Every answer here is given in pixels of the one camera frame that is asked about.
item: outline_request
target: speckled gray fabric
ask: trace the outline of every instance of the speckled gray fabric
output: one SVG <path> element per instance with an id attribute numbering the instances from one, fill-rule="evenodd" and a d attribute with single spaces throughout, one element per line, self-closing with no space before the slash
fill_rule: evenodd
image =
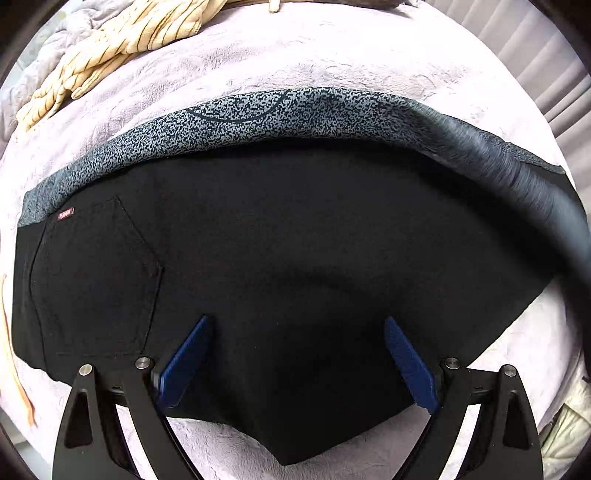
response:
<path id="1" fill-rule="evenodd" d="M 412 148 L 503 198 L 545 232 L 591 285 L 591 239 L 580 209 L 525 164 L 561 167 L 414 100 L 311 88 L 236 95 L 126 132 L 25 195 L 19 226 L 45 219 L 76 190 L 137 162 L 279 137 L 355 138 Z"/>

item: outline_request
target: metal screw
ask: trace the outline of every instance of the metal screw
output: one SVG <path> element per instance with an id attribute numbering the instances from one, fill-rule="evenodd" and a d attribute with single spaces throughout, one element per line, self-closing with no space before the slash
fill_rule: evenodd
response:
<path id="1" fill-rule="evenodd" d="M 445 366 L 448 367 L 449 370 L 457 370 L 460 368 L 460 361 L 451 356 L 445 359 Z"/>
<path id="2" fill-rule="evenodd" d="M 82 375 L 83 377 L 85 377 L 86 375 L 88 375 L 90 372 L 92 372 L 92 365 L 89 365 L 89 364 L 82 365 L 80 367 L 80 369 L 78 370 L 78 373 L 80 375 Z"/>
<path id="3" fill-rule="evenodd" d="M 507 377 L 514 377 L 517 375 L 517 369 L 513 365 L 505 365 L 503 367 L 503 373 Z"/>
<path id="4" fill-rule="evenodd" d="M 138 370 L 143 370 L 145 368 L 148 368 L 150 366 L 151 362 L 152 362 L 152 360 L 149 357 L 141 356 L 135 361 L 135 367 Z"/>

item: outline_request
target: white bedspread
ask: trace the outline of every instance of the white bedspread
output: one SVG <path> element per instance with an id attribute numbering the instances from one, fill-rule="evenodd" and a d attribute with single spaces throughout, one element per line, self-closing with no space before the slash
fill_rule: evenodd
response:
<path id="1" fill-rule="evenodd" d="M 274 15 L 267 5 L 232 9 L 199 35 L 139 56 L 26 137 L 11 139 L 0 163 L 0 270 L 8 274 L 8 317 L 16 225 L 27 190 L 98 144 L 165 113 L 235 93 L 308 86 L 413 98 L 567 169 L 544 117 L 503 64 L 427 4 L 393 12 L 328 4 L 284 4 Z M 559 406 L 555 397 L 578 358 L 575 336 L 560 288 L 552 283 L 473 366 L 516 365 L 542 426 Z M 17 368 L 35 406 L 36 426 L 25 425 L 9 397 L 0 397 L 0 406 L 51 463 L 69 387 L 20 360 Z M 154 478 L 128 412 L 120 414 L 142 477 Z M 230 427 L 195 420 L 171 424 L 208 480 L 385 480 L 402 464 L 427 419 L 425 410 L 410 407 L 288 467 Z M 442 479 L 454 478 L 469 435 L 460 435 Z"/>

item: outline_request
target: black garment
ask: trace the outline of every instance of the black garment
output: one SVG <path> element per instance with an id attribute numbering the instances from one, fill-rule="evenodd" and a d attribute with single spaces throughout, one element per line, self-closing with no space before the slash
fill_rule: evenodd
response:
<path id="1" fill-rule="evenodd" d="M 577 199 L 565 175 L 529 166 Z M 211 353 L 169 416 L 230 424 L 282 463 L 412 403 L 394 316 L 472 362 L 560 261 L 516 213 L 427 157 L 281 140 L 142 163 L 19 228 L 17 355 L 55 380 L 155 359 L 202 314 Z"/>

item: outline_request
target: blue gripper pad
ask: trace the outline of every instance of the blue gripper pad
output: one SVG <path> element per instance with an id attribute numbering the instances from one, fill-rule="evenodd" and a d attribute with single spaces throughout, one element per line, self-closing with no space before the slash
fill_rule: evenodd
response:
<path id="1" fill-rule="evenodd" d="M 433 374 L 392 317 L 384 324 L 386 347 L 394 358 L 414 401 L 433 415 L 438 407 Z"/>
<path id="2" fill-rule="evenodd" d="M 168 363 L 158 384 L 158 402 L 164 408 L 176 407 L 199 365 L 213 336 L 213 324 L 203 316 Z"/>

